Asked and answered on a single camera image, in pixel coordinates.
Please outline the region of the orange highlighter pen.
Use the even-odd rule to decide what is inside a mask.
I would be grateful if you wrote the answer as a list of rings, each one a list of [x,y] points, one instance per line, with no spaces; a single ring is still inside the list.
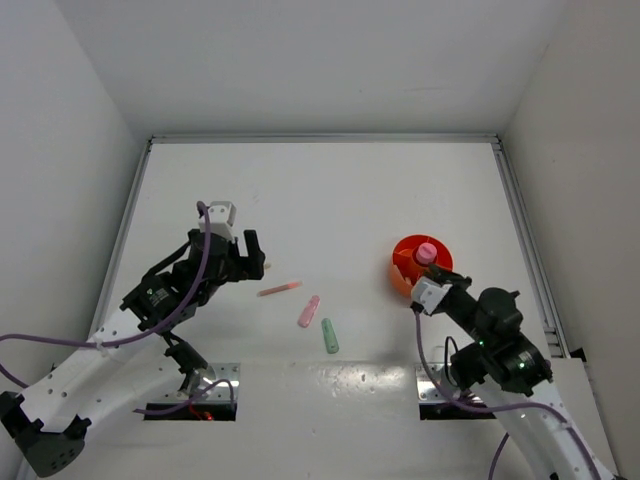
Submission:
[[[271,287],[268,289],[264,289],[261,290],[257,293],[257,297],[265,297],[265,296],[270,296],[270,295],[274,295],[274,294],[278,294],[278,293],[282,293],[288,290],[293,290],[296,288],[299,288],[303,285],[302,281],[294,281],[294,282],[288,282],[286,284],[282,284],[282,285],[278,285],[275,287]]]

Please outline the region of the pink capped clear tube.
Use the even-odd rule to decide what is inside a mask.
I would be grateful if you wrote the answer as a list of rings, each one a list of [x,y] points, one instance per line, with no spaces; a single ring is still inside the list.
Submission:
[[[437,258],[437,247],[431,243],[424,242],[415,250],[415,261],[421,265],[429,265]]]

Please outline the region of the pink correction tape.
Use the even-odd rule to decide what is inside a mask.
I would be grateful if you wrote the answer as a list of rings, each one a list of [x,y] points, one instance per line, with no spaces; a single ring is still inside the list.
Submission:
[[[320,297],[318,295],[313,295],[309,302],[307,303],[307,305],[304,307],[304,309],[302,310],[298,321],[297,321],[297,325],[301,328],[308,328],[309,325],[311,324],[316,311],[319,307],[320,304]]]

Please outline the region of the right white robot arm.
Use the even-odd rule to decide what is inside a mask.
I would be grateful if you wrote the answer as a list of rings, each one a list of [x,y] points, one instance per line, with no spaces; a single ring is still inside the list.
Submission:
[[[451,358],[461,392],[480,398],[475,407],[442,397],[476,415],[491,414],[515,443],[538,479],[614,479],[588,447],[554,382],[550,363],[521,330],[518,292],[491,287],[468,293],[468,277],[430,264],[411,291],[417,318],[444,314],[472,339]]]

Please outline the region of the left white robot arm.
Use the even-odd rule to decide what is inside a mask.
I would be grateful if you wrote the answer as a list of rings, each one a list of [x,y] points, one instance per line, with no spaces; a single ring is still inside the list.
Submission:
[[[64,362],[2,393],[1,423],[38,477],[67,468],[103,421],[129,411],[148,416],[146,404],[170,388],[196,399],[217,383],[209,362],[173,330],[223,285],[263,278],[258,235],[243,235],[245,254],[227,227],[190,230]]]

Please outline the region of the orange round desk organizer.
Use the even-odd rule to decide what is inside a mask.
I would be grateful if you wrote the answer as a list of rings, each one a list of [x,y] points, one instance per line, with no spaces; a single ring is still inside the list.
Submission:
[[[452,270],[453,256],[447,246],[433,236],[415,234],[402,238],[393,248],[389,264],[388,276],[392,288],[400,296],[409,298],[413,286],[430,265],[421,265],[415,261],[416,248],[428,242],[437,247],[437,258],[433,263],[439,267]]]

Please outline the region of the green correction tape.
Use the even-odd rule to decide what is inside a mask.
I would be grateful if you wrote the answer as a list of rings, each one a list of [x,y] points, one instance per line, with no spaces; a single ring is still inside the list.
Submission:
[[[321,328],[323,333],[323,339],[325,349],[328,354],[336,354],[339,352],[339,343],[335,330],[333,328],[332,321],[329,318],[324,318],[321,321]]]

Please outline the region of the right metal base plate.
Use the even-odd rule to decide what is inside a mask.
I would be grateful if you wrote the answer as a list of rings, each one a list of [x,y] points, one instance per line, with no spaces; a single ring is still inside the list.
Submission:
[[[504,404],[499,385],[490,375],[484,377],[483,383],[476,383],[467,393],[463,393],[445,378],[442,363],[428,363],[428,367],[429,371],[426,371],[423,365],[415,365],[418,400],[421,405],[451,405],[451,400],[442,395],[441,388],[444,388],[455,401],[472,406],[485,406],[486,398],[483,394],[488,395],[491,407]]]

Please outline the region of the metal base plate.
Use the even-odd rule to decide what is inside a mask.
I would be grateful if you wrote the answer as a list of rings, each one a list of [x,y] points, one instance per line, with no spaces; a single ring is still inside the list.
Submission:
[[[161,405],[179,404],[193,396],[194,404],[222,405],[238,399],[240,389],[240,363],[211,363],[206,369],[198,370],[191,379],[171,384],[151,400]]]
[[[472,406],[485,406],[486,398],[483,394],[488,395],[491,407],[504,404],[499,385],[490,375],[484,377],[483,383],[476,383],[467,393],[463,393],[445,378],[442,363],[428,363],[428,367],[429,371],[426,371],[423,365],[415,365],[418,400],[421,405],[451,405],[451,400],[442,395],[441,388],[444,388],[455,401]]]

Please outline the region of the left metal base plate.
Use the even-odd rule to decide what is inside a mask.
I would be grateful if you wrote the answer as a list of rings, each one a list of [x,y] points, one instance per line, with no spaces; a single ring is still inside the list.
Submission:
[[[194,404],[222,405],[238,399],[240,389],[240,363],[211,363],[206,369],[198,370],[191,379],[171,384],[151,400],[161,405],[179,404],[193,396]]]

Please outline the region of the aluminium table frame rail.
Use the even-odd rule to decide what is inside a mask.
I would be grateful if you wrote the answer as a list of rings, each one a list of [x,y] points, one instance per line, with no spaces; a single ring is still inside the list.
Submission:
[[[241,364],[232,421],[149,421],[121,413],[65,479],[483,479],[494,420],[419,416],[417,345],[466,335],[437,316],[416,326],[392,289],[394,245],[432,235],[471,292],[519,292],[526,334],[546,344],[495,138],[300,136],[156,140],[126,214],[104,312],[185,238],[197,201],[229,200],[257,231],[262,284],[221,288],[178,334],[209,360]],[[302,281],[299,288],[257,297]],[[313,295],[308,328],[298,318]],[[339,352],[325,349],[332,321]]]

